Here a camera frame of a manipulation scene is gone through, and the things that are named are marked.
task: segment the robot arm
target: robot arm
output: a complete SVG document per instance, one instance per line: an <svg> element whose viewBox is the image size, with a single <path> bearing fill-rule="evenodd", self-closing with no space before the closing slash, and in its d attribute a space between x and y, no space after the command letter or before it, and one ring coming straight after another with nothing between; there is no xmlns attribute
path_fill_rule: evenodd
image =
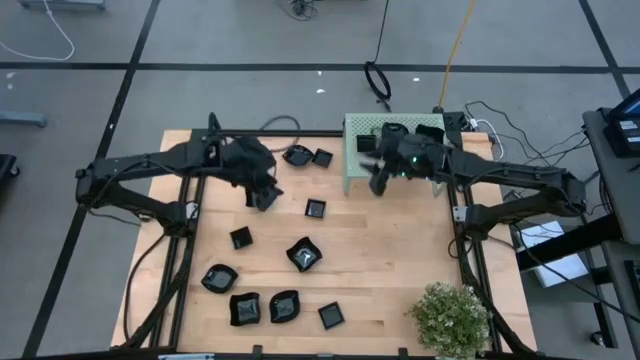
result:
<svg viewBox="0 0 640 360"><path fill-rule="evenodd" d="M194 204L163 203L128 190L119 182L166 174L208 175L234 187L244 187L247 206L265 211L283 193L268 173L276 164L273 154L254 137L240 137L227 143L218 130L218 120L211 113L207 136L164 152L96 159L76 172L76 201L89 209L112 205L136 216L155 218L167 235L186 236L194 217Z"/></svg>
<svg viewBox="0 0 640 360"><path fill-rule="evenodd" d="M442 130L418 127L412 134L400 124L385 124L380 146L370 157L384 165L362 164L372 173L369 187L382 196L389 178L430 179L453 184L459 190L477 182L536 189L536 195L495 205L454 207L457 222L470 235L486 239L497 223L551 213L579 216L585 211L584 185L567 170L488 161L480 156L442 144Z"/></svg>

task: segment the yellow cable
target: yellow cable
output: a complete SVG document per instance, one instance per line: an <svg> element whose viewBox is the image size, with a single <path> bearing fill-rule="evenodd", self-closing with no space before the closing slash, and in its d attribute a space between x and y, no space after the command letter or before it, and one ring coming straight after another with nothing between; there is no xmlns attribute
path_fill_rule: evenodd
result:
<svg viewBox="0 0 640 360"><path fill-rule="evenodd" d="M458 36L456 37L456 42L455 44L453 44L453 49L451 49L451 55L449 55L449 62L447 63L447 69L444 72L444 82L442 83L442 92L440 93L440 101L438 101L439 107L442 107L442 102L444 101L444 94L447 92L447 80L449 79L449 70L451 69L451 62L453 62L453 58L456 56L456 52L458 51L458 44L460 43L460 38L462 37L464 28L467 27L467 22L469 21L469 17L473 12L473 7L475 6L475 4L476 4L476 0L471 0L469 2L467 13L464 16L464 21L462 22L462 26L460 26L460 31L458 32Z"/></svg>

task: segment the wooden tabletop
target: wooden tabletop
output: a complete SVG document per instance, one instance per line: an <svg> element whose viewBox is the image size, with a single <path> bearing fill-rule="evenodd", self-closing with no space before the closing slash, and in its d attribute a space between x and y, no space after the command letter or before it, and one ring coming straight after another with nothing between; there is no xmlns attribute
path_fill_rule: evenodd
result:
<svg viewBox="0 0 640 360"><path fill-rule="evenodd" d="M166 131L162 150L189 136L187 130ZM486 134L464 134L463 139L465 150L491 157ZM292 139L260 140L276 148ZM434 355L418 344L411 319L404 313L429 283L461 285L457 260L447 255L453 226L446 193L434 197L428 182L394 179L379 198L362 179L353 181L347 197L342 191L342 139L305 137L300 143L312 151L332 152L331 165L328 169L314 164L297 169L276 155L278 186L285 193L264 213L244 206L242 188L207 180L178 350L247 353L259 344L265 353L394 355L399 347L406 347L410 355ZM180 182L171 175L156 177L149 194L161 201L175 201ZM478 204L502 201L497 185L477 184L472 191ZM192 181L190 198L194 193ZM327 202L324 219L303 215L309 198ZM254 243L234 250L229 233L244 226L249 227ZM161 232L155 222L142 225L132 264ZM504 225L496 226L491 235L511 241ZM305 236L320 248L323 259L308 272L299 273L285 251ZM131 292L130 332L158 298L168 243L165 240L138 269ZM522 341L535 349L513 250L496 242L483 246L496 307ZM235 286L222 295L200 284L209 267L218 263L239 274ZM288 289L300 292L300 315L289 323L272 324L269 300ZM230 326L229 298L247 292L260 294L262 319L259 324ZM326 331L317 310L335 301L346 322ZM170 304L161 344L168 342L173 311ZM121 308L112 343L123 341Z"/></svg>

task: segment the leaves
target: leaves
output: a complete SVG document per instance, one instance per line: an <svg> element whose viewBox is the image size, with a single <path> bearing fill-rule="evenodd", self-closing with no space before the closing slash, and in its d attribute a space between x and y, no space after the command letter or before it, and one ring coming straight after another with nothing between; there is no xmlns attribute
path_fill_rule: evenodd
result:
<svg viewBox="0 0 640 360"><path fill-rule="evenodd" d="M414 320L418 342L440 355L473 359L489 340L490 314L470 287L427 285L422 298L406 315Z"/></svg>

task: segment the white cord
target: white cord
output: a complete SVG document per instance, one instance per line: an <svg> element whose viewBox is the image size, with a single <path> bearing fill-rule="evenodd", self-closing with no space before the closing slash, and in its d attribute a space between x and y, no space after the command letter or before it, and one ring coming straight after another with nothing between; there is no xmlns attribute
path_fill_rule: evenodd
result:
<svg viewBox="0 0 640 360"><path fill-rule="evenodd" d="M500 141L500 137L498 136L498 132L496 131L496 129L494 129L493 125L491 125L490 122L488 122L487 120L484 120L484 119L470 119L469 123L471 124L471 127L473 129L476 129L478 127L478 123L485 123L485 124L489 125L489 127L491 128L491 131L493 131L493 136L495 136L496 141L498 142L498 145L500 146L500 157L498 158L498 160L502 160L502 158L504 157L504 147L502 147L502 141Z"/></svg>
<svg viewBox="0 0 640 360"><path fill-rule="evenodd" d="M25 57L27 59L49 60L49 61L66 61L66 60L69 60L71 58L71 56L73 56L73 53L76 52L76 47L73 46L73 42L71 41L71 39L69 39L67 34L65 34L64 30L62 30L60 25L58 25L58 22L56 21L56 19L53 18L53 13L49 9L49 4L47 4L47 0L42 0L42 2L44 3L44 7L47 9L47 15L49 15L49 18L51 19L53 24L58 28L58 30L60 30L60 33L62 34L62 36L64 36L64 38L67 40L67 42L71 46L71 51L69 52L69 55L67 55L67 56L65 56L63 58L52 58L52 57L48 57L48 56L33 56L33 55L27 55L27 54L23 54L21 52L15 51L15 50L11 49L10 47L8 47L7 45L5 45L2 41L0 41L0 46L2 46L5 50L7 50L8 52L10 52L12 54L15 54L15 55L18 55L18 56L22 56L22 57Z"/></svg>

